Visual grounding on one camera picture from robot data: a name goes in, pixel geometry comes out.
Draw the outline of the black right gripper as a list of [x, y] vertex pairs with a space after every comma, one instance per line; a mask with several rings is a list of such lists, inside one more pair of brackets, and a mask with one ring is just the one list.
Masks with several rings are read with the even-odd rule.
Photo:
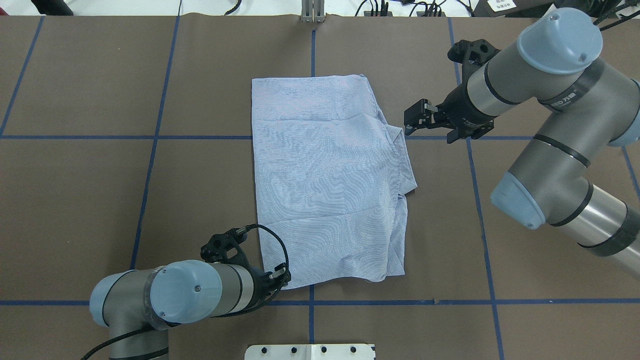
[[499, 53], [486, 39], [461, 39], [448, 50], [450, 61], [461, 65], [461, 84], [453, 89], [439, 105], [423, 98], [404, 111], [405, 136], [420, 129], [449, 129], [446, 143], [464, 139], [479, 139], [494, 129], [492, 115], [481, 112], [472, 102], [468, 85], [472, 75]]

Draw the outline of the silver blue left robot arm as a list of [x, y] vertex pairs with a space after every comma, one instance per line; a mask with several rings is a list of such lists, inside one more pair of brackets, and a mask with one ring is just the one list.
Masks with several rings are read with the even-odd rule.
[[[252, 266], [241, 247], [255, 229], [272, 235], [281, 246], [284, 260], [272, 271]], [[109, 347], [112, 360], [167, 360], [172, 328], [255, 312], [291, 280], [285, 243], [258, 223], [214, 234], [199, 255], [199, 260], [129, 269], [98, 282], [89, 311], [96, 324], [108, 328], [109, 339], [83, 358]]]

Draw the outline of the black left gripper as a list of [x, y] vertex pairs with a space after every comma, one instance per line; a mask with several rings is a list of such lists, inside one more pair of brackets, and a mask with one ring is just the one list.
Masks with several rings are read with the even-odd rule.
[[272, 235], [281, 246], [284, 262], [267, 271], [253, 266], [241, 244], [247, 239], [249, 231], [255, 226], [231, 228], [222, 234], [214, 234], [200, 248], [201, 259], [211, 264], [221, 279], [227, 282], [231, 291], [237, 293], [233, 311], [256, 311], [270, 303], [291, 281], [290, 258], [281, 237], [265, 226], [261, 230]]

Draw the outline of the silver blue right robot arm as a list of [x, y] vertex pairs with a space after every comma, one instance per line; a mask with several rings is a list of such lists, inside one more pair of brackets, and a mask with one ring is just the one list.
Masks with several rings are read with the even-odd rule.
[[602, 32], [584, 12], [561, 7], [514, 43], [460, 40], [448, 59], [461, 83], [438, 105], [420, 99], [403, 114], [407, 136], [445, 128], [446, 142], [479, 139], [505, 112], [535, 99], [550, 116], [490, 194], [522, 226], [544, 224], [592, 255], [639, 276], [639, 212], [585, 178], [606, 146], [639, 139], [639, 82], [601, 57]]

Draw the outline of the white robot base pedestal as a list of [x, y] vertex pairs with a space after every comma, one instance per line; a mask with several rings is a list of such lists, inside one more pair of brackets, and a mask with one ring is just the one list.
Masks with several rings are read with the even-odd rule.
[[374, 344], [256, 344], [249, 346], [245, 360], [375, 360]]

